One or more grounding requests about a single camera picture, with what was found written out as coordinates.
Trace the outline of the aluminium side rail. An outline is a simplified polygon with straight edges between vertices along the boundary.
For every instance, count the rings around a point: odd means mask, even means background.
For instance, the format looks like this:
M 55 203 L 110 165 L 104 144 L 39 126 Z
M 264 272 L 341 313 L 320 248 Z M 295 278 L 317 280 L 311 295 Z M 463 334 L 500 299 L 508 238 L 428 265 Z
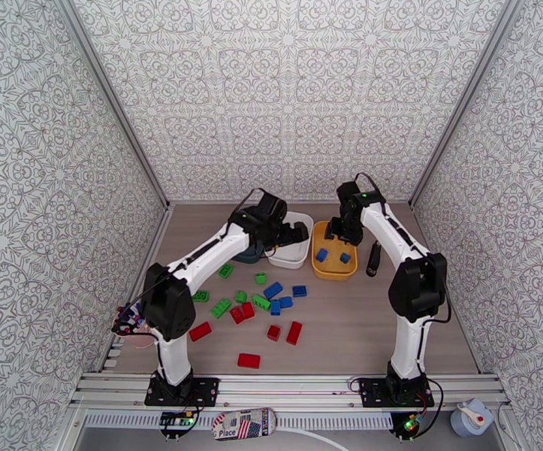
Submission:
M 135 299 L 143 291 L 143 282 L 146 276 L 146 270 L 155 261 L 174 208 L 175 204 L 170 204 L 164 210 L 161 219 L 159 220 L 158 227 L 155 230 L 152 240 L 150 241 L 148 250 L 146 251 L 146 256 L 138 270 L 137 279 L 130 289 L 128 298 L 126 298 L 124 302 Z M 116 359 L 119 357 L 124 344 L 125 342 L 121 337 L 117 336 L 116 334 L 112 334 L 107 349 L 104 351 L 104 355 L 98 362 L 95 372 L 100 373 L 102 371 L 112 371 L 116 367 Z

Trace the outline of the light blue round dispenser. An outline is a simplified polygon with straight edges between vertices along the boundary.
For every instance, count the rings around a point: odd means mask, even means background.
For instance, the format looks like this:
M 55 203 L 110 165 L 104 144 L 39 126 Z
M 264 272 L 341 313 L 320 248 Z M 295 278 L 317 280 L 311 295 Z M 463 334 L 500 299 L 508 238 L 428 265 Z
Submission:
M 451 428 L 460 437 L 483 435 L 494 423 L 494 415 L 477 398 L 457 403 L 450 416 Z

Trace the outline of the dark teal plastic container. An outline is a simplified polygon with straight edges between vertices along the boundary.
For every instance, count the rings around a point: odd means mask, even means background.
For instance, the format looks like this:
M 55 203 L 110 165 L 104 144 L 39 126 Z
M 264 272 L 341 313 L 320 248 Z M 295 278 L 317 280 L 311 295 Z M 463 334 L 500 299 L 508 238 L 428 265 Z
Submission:
M 264 247 L 252 246 L 236 254 L 231 258 L 232 261 L 240 262 L 247 265 L 252 265 L 259 262 L 264 257 Z

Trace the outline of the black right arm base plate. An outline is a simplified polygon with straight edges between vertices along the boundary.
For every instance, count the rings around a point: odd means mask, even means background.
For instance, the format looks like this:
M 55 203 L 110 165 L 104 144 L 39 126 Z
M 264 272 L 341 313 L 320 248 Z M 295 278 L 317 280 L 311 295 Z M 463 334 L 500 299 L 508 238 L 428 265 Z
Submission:
M 420 383 L 414 383 L 414 386 L 409 388 L 402 394 L 399 400 L 395 400 L 388 389 L 387 380 L 385 378 L 361 378 L 359 380 L 359 394 L 363 407 L 365 408 L 408 408 L 408 409 L 423 409 L 424 407 L 434 407 L 434 401 L 430 384 L 427 378 L 424 378 Z

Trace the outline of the black handheld tool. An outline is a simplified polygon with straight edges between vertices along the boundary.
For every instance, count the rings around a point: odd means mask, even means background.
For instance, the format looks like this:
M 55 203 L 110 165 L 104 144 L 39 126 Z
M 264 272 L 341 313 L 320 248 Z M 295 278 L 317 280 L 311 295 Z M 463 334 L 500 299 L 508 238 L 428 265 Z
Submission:
M 366 275 L 368 277 L 374 277 L 375 275 L 377 275 L 377 271 L 381 261 L 381 251 L 382 245 L 378 241 L 375 241 L 371 247 L 370 256 L 368 258 L 366 266 Z

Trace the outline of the circuit board with green light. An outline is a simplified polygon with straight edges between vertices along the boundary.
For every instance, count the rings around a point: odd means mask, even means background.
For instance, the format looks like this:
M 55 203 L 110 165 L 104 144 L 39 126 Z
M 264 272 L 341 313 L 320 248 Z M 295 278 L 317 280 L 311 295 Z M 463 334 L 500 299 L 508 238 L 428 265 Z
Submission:
M 415 437 L 421 428 L 424 417 L 421 414 L 411 414 L 408 419 L 400 425 L 400 437 L 411 439 Z

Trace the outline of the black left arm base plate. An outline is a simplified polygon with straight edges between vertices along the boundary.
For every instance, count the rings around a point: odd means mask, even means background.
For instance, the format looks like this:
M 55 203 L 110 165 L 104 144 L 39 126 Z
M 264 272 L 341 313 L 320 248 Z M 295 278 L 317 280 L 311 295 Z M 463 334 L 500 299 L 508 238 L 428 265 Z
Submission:
M 144 404 L 149 407 L 214 407 L 219 382 L 216 377 L 193 377 L 190 383 L 171 386 L 155 373 L 149 381 Z

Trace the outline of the aluminium frame post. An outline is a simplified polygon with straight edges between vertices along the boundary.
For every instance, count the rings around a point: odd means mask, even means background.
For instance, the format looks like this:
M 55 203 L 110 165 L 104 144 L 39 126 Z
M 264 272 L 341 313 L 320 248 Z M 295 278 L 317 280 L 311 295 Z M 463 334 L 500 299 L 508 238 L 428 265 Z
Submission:
M 62 15 L 62 19 L 65 21 L 65 25 L 69 31 L 70 36 L 74 39 L 78 46 L 80 55 L 89 69 L 92 77 L 95 80 L 95 85 L 98 87 L 109 107 L 116 124 L 118 125 L 124 139 L 127 140 L 131 146 L 143 172 L 148 177 L 148 180 L 154 189 L 158 200 L 161 202 L 164 208 L 169 207 L 170 202 L 167 198 L 163 186 L 158 179 L 153 167 L 146 156 L 146 152 L 140 143 L 136 131 L 130 121 L 124 107 L 121 104 L 119 96 L 116 94 L 116 90 L 113 87 L 111 79 L 109 78 L 107 71 L 101 61 L 98 52 L 92 43 L 88 31 L 86 30 L 83 22 L 80 19 L 80 15 L 73 0 L 53 0 L 59 13 Z
M 526 0 L 505 0 L 499 15 L 496 17 L 496 21 L 493 24 L 493 28 L 488 35 L 487 41 L 479 53 L 478 60 L 472 69 L 471 74 L 465 85 L 463 86 L 457 103 L 454 106 L 444 129 L 430 155 L 428 163 L 425 165 L 421 176 L 412 191 L 412 194 L 408 200 L 408 206 L 410 209 L 414 209 L 418 201 L 420 200 L 424 189 L 426 188 L 433 172 L 435 171 L 440 159 L 446 151 L 451 139 L 462 123 L 466 112 L 469 110 L 473 103 L 476 93 L 482 85 L 483 80 L 487 76 L 493 62 L 499 55 L 499 49 L 503 42 L 508 37 L 511 28 L 517 20 L 521 8 L 524 6 Z

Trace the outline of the aluminium front rail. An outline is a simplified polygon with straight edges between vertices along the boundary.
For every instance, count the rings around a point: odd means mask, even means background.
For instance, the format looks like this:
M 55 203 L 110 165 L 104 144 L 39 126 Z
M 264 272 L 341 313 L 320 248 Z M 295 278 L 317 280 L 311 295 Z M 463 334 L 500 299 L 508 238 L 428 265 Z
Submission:
M 363 409 L 357 382 L 349 376 L 220 375 L 216 405 L 211 411 L 271 407 L 285 412 L 347 412 Z M 71 396 L 72 407 L 145 408 L 148 375 L 103 372 L 84 374 Z M 493 374 L 430 376 L 436 406 L 444 410 L 470 398 L 488 407 L 509 403 Z

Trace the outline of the yellow plastic container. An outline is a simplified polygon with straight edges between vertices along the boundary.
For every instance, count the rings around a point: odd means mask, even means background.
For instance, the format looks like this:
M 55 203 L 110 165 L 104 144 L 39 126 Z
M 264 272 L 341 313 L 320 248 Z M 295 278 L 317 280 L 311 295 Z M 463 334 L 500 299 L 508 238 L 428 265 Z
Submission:
M 358 268 L 357 247 L 339 240 L 335 237 L 333 240 L 325 240 L 324 232 L 328 221 L 322 220 L 314 224 L 311 236 L 311 263 L 315 275 L 323 280 L 347 280 L 352 277 Z M 317 262 L 315 254 L 320 248 L 328 251 L 328 256 L 324 262 Z M 342 253 L 351 256 L 348 264 L 343 264 L 339 260 Z

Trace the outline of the white plastic container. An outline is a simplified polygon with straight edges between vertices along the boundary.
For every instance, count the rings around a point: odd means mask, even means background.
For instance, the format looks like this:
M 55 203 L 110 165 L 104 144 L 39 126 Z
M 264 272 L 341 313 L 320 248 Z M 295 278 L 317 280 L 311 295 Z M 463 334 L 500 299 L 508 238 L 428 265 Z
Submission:
M 267 261 L 276 267 L 295 270 L 301 268 L 309 255 L 312 230 L 314 226 L 313 218 L 306 213 L 288 211 L 284 222 L 293 227 L 295 223 L 302 222 L 308 232 L 308 238 L 296 244 L 279 247 L 275 250 L 266 252 Z

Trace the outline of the pen holder with pens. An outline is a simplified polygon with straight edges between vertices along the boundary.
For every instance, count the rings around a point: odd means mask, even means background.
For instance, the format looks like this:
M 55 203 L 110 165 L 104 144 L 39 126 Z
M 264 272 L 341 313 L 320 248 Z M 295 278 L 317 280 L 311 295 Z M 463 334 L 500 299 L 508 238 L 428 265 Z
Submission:
M 144 321 L 140 303 L 118 306 L 111 331 L 121 337 L 134 334 L 144 324 Z

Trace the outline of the pink translucent disc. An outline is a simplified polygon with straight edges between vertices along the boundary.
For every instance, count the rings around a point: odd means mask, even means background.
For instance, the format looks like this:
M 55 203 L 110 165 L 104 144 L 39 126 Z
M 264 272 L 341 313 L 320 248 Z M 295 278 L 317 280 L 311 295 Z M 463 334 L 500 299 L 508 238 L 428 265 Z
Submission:
M 156 342 L 156 336 L 149 331 L 130 331 L 122 334 L 121 338 L 125 343 L 138 350 L 151 347 Z

